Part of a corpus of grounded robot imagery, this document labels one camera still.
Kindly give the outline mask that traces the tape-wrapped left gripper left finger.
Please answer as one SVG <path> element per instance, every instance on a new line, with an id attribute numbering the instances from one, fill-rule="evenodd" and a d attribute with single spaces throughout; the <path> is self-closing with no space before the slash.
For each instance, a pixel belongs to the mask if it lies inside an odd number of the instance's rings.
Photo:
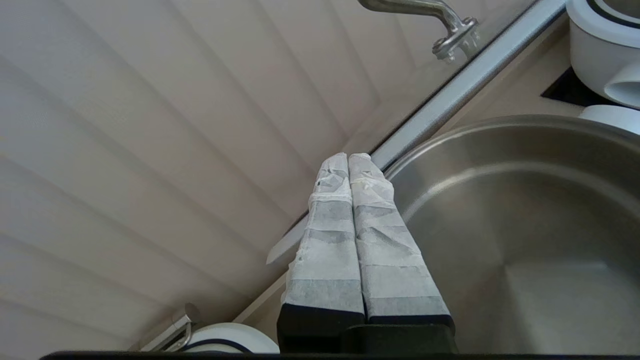
<path id="1" fill-rule="evenodd" d="M 349 177 L 343 152 L 318 171 L 278 316 L 282 352 L 338 352 L 343 333 L 365 324 Z"/>

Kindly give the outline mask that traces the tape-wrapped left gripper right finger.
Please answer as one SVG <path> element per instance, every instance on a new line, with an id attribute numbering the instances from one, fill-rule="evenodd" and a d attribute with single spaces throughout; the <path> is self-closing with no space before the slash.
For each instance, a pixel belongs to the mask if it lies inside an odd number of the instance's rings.
<path id="1" fill-rule="evenodd" d="M 366 321 L 455 330 L 450 310 L 394 202 L 393 185 L 366 153 L 350 155 L 349 181 Z"/>

